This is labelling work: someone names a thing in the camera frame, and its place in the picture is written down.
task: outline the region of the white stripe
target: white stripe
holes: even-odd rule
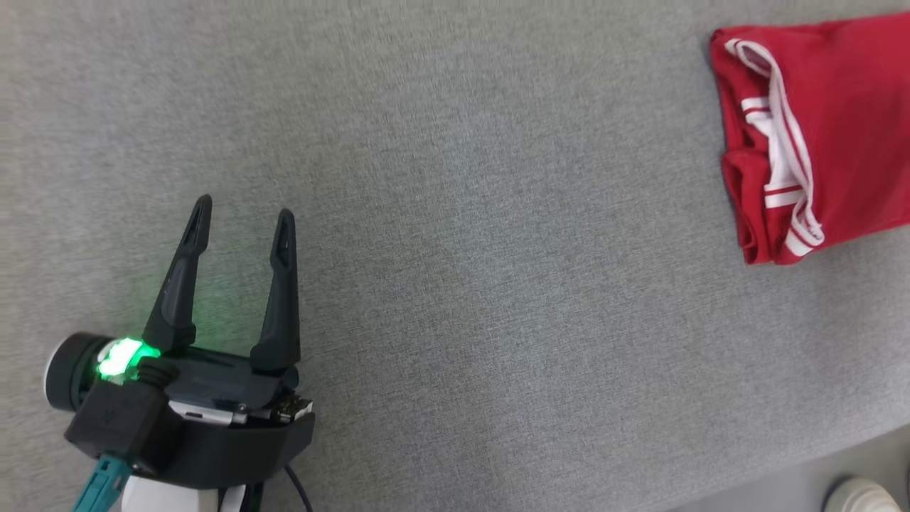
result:
[[[790,187],[795,187],[797,185],[799,185],[799,183],[797,183],[795,179],[781,181],[780,183],[775,183],[772,181],[771,183],[768,183],[764,186],[764,193],[767,194],[774,192],[775,190],[789,189]]]
[[[770,118],[771,118],[771,112],[768,110],[753,110],[752,112],[749,112],[748,114],[745,115],[745,122],[749,123],[750,125],[754,125],[755,121],[758,121],[761,119],[770,119]]]
[[[812,251],[812,248],[799,240],[792,231],[787,231],[787,238],[784,239],[784,246],[800,258]]]
[[[742,41],[742,39],[733,38],[727,41],[727,44],[723,45],[723,47],[731,54],[736,55],[736,43],[739,43],[740,41]]]
[[[750,108],[768,108],[768,97],[748,97],[743,100],[743,112]]]
[[[784,149],[786,159],[794,172],[794,177],[803,187],[805,194],[797,201],[794,208],[793,217],[791,218],[791,228],[798,232],[806,241],[813,246],[818,246],[824,241],[822,225],[815,218],[813,207],[813,187],[814,179],[812,174],[812,161],[809,159],[809,151],[805,145],[803,132],[799,128],[793,111],[787,102],[786,89],[784,88],[784,77],[781,74],[781,68],[777,62],[762,45],[753,41],[737,41],[734,45],[736,55],[747,67],[755,70],[763,76],[769,77],[769,104],[772,111],[772,122],[774,131],[777,133],[781,146]],[[762,69],[755,64],[746,54],[745,49],[751,50],[758,57],[764,60],[764,64],[771,68],[771,72]]]
[[[764,196],[764,206],[766,208],[777,208],[780,206],[796,204],[796,202],[804,195],[805,192],[802,190],[791,190],[789,192],[784,192],[783,194]]]

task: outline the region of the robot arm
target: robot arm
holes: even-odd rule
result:
[[[294,391],[300,360],[294,216],[278,215],[262,334],[242,357],[192,346],[197,263],[211,209],[208,195],[199,198],[141,340],[76,333],[48,364],[47,401],[76,413],[64,437],[108,472],[96,471],[80,503],[124,490],[124,475],[116,472],[124,466],[131,475],[126,512],[253,510],[263,482],[312,440],[312,403]]]

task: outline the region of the folded red shirt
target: folded red shirt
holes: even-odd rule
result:
[[[711,39],[747,263],[910,223],[910,13]]]

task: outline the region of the teal cable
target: teal cable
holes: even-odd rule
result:
[[[112,456],[101,456],[73,512],[107,512],[120,497],[130,474],[132,469],[126,462]]]

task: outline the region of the gray table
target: gray table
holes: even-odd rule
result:
[[[319,510],[661,510],[910,422],[910,230],[746,267],[704,54],[906,1],[5,4],[3,509],[71,506],[44,360],[141,333],[205,192],[208,348],[298,216]]]

